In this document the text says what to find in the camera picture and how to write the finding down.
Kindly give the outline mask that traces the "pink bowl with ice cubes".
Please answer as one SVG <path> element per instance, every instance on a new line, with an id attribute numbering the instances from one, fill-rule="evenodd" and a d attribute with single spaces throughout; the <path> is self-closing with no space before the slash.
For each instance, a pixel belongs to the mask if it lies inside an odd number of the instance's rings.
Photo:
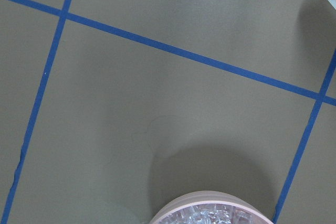
<path id="1" fill-rule="evenodd" d="M 218 191 L 196 191 L 165 205 L 150 223 L 272 223 L 245 201 Z"/>

